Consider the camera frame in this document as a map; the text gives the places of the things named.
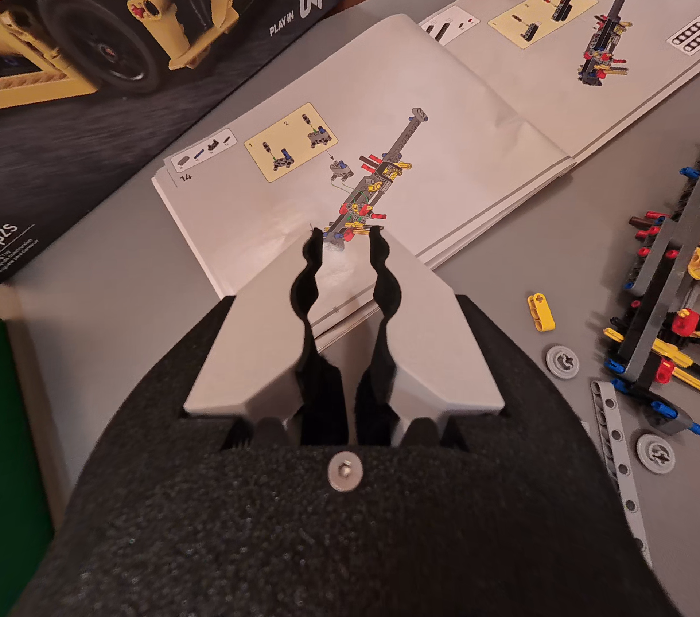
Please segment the lego instruction booklet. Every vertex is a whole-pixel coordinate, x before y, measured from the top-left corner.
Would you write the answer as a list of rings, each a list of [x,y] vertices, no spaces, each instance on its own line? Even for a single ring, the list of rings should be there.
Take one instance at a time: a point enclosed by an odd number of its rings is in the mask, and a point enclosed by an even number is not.
[[[153,184],[220,297],[313,227],[316,336],[372,298],[369,232],[426,266],[697,75],[699,0],[457,0],[380,20]]]

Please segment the yellow car lego box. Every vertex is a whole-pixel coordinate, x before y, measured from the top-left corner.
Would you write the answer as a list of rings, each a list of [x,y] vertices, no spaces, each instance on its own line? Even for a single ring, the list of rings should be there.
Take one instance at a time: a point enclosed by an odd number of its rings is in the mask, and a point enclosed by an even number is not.
[[[1,0],[1,281],[341,0]]]

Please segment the long grey Technic assembly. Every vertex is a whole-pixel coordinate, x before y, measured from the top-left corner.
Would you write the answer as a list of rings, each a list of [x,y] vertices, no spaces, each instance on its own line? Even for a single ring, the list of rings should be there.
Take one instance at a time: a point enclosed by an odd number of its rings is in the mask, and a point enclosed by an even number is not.
[[[668,436],[699,435],[698,422],[652,389],[676,379],[699,391],[699,359],[686,352],[699,345],[699,161],[680,175],[685,185],[673,210],[629,219],[639,246],[622,287],[626,309],[604,331],[613,388]]]

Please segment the pile of lego beams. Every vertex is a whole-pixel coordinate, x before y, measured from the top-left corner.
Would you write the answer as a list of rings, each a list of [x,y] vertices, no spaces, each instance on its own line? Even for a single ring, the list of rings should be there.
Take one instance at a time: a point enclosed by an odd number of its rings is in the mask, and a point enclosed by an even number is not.
[[[528,296],[527,302],[538,332],[554,330],[555,321],[544,294],[532,294]],[[562,380],[573,379],[580,370],[577,355],[563,345],[554,345],[547,350],[545,363],[549,372]],[[647,563],[652,566],[633,466],[617,401],[618,390],[624,386],[593,380],[590,388],[603,462],[622,501],[625,517],[635,542]],[[657,435],[643,434],[637,440],[636,453],[647,470],[653,473],[663,475],[675,468],[675,453],[669,443]]]

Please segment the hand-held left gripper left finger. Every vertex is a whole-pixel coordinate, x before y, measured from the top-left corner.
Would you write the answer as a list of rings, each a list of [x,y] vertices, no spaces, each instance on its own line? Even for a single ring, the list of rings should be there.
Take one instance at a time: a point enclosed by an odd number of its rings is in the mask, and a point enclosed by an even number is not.
[[[308,315],[319,297],[323,232],[301,236],[234,298],[183,409],[285,422],[319,401],[323,365]]]

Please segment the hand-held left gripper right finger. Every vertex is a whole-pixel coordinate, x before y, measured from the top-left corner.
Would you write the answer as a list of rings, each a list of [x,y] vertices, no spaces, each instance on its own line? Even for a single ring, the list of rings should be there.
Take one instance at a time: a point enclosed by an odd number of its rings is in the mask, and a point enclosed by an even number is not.
[[[388,231],[370,230],[382,317],[367,369],[367,444],[437,443],[452,416],[505,405],[454,291]]]

